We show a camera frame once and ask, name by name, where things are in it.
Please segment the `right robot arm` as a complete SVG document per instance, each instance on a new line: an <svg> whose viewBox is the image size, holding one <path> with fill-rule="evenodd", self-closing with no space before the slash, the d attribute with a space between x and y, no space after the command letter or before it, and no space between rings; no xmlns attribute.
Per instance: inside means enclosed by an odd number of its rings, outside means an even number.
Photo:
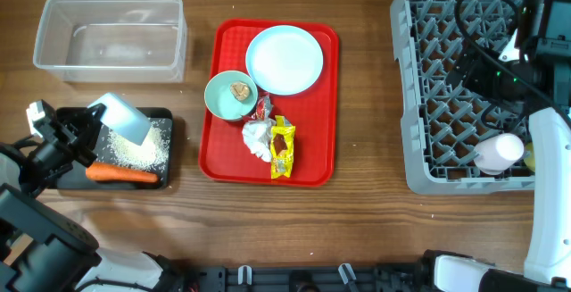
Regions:
<svg viewBox="0 0 571 292"><path fill-rule="evenodd" d="M499 52L482 47L461 21L453 19L467 45L445 82L474 93L488 108L515 114L496 121L498 135L478 144L471 162L488 174L502 174L525 155L513 129L528 120L534 153L534 224L524 271L516 274L461 254L426 251L418 260L418 288L439 291L568 291L570 289L570 3L525 0L513 12L512 36Z"/></svg>

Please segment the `orange carrot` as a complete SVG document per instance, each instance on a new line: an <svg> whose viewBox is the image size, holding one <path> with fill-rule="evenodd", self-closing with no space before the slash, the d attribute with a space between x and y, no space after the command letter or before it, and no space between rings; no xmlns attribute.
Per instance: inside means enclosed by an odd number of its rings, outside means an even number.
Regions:
<svg viewBox="0 0 571 292"><path fill-rule="evenodd" d="M157 183L159 177L151 172L133 170L108 163L93 163L86 169L86 177L94 181L123 181Z"/></svg>

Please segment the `light blue rice bowl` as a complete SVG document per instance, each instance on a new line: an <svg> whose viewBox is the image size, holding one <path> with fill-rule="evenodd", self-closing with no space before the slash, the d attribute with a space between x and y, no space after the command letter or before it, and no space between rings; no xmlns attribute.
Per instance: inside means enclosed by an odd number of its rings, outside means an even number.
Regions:
<svg viewBox="0 0 571 292"><path fill-rule="evenodd" d="M88 108L105 106L100 122L135 145L142 145L150 128L150 120L119 95L106 93Z"/></svg>

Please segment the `white rice grains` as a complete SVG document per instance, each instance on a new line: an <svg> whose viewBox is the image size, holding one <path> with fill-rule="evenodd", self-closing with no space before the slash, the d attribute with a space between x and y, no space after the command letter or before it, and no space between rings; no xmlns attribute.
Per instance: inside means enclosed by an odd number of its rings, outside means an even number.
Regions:
<svg viewBox="0 0 571 292"><path fill-rule="evenodd" d="M140 171L163 170L169 158L171 127L172 120L151 119L151 128L141 145L110 131L105 147L110 150L107 161Z"/></svg>

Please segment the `red foil wrapper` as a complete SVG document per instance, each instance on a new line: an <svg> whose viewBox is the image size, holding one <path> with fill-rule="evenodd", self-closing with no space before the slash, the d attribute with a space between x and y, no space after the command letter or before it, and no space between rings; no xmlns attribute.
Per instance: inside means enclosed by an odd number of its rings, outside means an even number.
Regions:
<svg viewBox="0 0 571 292"><path fill-rule="evenodd" d="M256 103L255 108L254 108L254 112L251 115L251 118L253 120L257 120L257 121L264 121L269 117L272 109L273 109L273 105L270 101L269 95L261 96L257 100L257 103Z"/></svg>

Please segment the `brown food lump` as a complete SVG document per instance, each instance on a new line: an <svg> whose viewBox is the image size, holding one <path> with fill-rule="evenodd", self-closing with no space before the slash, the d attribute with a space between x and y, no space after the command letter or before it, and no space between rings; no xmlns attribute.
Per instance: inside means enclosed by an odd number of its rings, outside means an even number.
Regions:
<svg viewBox="0 0 571 292"><path fill-rule="evenodd" d="M229 86L231 94L237 101L245 101L251 94L249 86L242 81L232 82Z"/></svg>

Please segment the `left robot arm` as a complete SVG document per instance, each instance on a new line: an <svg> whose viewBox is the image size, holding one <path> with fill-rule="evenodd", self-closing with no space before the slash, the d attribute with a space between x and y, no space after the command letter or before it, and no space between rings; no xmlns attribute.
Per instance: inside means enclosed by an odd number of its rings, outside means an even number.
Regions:
<svg viewBox="0 0 571 292"><path fill-rule="evenodd" d="M95 164L91 149L106 126L132 143L150 122L128 104L91 104L58 117L43 100L27 110L30 133L1 145L1 289L3 291L192 291L161 255L102 249L75 221L38 202L74 163Z"/></svg>

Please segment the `pink cup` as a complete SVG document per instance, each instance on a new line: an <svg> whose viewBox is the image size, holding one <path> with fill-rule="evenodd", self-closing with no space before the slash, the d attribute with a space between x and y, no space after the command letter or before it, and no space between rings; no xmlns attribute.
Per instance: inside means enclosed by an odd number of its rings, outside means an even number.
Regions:
<svg viewBox="0 0 571 292"><path fill-rule="evenodd" d="M479 142L475 151L476 167L488 175L499 175L522 158L525 147L518 136L503 133Z"/></svg>

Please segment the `yellow cup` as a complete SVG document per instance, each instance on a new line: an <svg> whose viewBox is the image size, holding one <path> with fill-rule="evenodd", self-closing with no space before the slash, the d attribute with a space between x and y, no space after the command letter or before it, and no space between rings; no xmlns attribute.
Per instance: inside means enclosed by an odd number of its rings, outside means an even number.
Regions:
<svg viewBox="0 0 571 292"><path fill-rule="evenodd" d="M525 153L523 156L523 161L525 166L531 172L535 172L534 145L532 142L525 145Z"/></svg>

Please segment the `mint green bowl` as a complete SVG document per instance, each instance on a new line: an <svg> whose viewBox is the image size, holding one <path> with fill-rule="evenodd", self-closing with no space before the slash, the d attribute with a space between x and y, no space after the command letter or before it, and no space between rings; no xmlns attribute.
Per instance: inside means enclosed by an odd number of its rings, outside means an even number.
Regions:
<svg viewBox="0 0 571 292"><path fill-rule="evenodd" d="M232 92L233 86L246 86L249 94L239 100ZM240 121L254 111L258 95L257 85L250 76L241 71L223 71L208 82L204 102L214 116L225 121Z"/></svg>

